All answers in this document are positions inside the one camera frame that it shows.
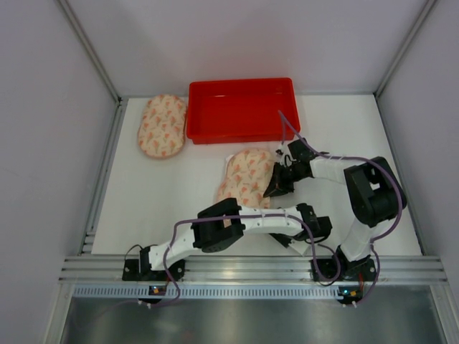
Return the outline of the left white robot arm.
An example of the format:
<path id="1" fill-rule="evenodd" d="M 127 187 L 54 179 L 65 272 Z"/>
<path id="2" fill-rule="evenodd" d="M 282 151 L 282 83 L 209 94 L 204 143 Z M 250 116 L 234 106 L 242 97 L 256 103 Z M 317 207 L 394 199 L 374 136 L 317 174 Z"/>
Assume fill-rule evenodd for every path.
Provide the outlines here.
<path id="1" fill-rule="evenodd" d="M 222 252 L 247 235 L 266 234 L 301 253 L 308 245 L 326 240 L 331 230 L 331 220 L 316 216 L 305 203 L 286 209 L 256 209 L 228 198 L 199 212 L 195 219 L 175 223 L 169 242 L 140 250 L 138 265 L 142 274 L 164 271 L 197 252 Z"/>

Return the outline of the pink floral laundry bag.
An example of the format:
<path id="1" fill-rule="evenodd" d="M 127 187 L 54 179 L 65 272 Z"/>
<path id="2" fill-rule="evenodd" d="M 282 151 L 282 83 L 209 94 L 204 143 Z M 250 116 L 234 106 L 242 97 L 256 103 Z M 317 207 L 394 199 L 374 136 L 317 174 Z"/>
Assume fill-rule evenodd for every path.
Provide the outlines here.
<path id="1" fill-rule="evenodd" d="M 244 149 L 229 157 L 215 201 L 235 198 L 240 206 L 269 209 L 270 197 L 263 195 L 272 178 L 274 164 L 275 156 L 262 148 Z"/>
<path id="2" fill-rule="evenodd" d="M 176 95 L 157 95 L 146 103 L 137 132 L 138 147 L 150 158 L 171 158 L 185 144 L 186 103 Z"/>

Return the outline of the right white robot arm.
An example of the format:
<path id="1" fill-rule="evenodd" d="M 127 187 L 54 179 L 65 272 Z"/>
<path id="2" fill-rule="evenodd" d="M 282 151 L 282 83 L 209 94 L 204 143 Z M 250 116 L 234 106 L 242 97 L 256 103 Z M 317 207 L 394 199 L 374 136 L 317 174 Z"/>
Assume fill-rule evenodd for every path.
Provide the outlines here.
<path id="1" fill-rule="evenodd" d="M 347 262 L 370 255 L 372 245 L 398 226 L 407 199 L 387 160 L 330 156 L 312 148 L 304 138 L 288 144 L 290 162 L 276 163 L 263 196 L 277 197 L 294 191 L 305 178 L 333 181 L 347 187 L 354 221 L 339 253 Z"/>

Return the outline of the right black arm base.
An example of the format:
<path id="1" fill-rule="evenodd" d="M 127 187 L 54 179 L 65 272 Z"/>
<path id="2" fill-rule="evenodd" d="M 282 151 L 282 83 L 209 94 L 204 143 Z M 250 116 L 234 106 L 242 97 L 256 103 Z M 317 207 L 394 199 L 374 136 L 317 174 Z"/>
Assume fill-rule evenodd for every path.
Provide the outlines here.
<path id="1" fill-rule="evenodd" d="M 328 279 L 328 282 L 326 282 L 319 276 L 315 264 L 311 261 L 313 280 L 315 282 L 325 282 L 326 284 L 331 283 L 331 280 L 336 280 L 337 282 L 373 282 L 375 280 L 377 268 L 374 260 L 369 257 L 353 262 L 341 259 L 340 263 L 340 275 L 339 277 L 335 277 L 338 272 L 338 266 L 334 258 L 317 260 L 317 266 L 321 274 Z"/>

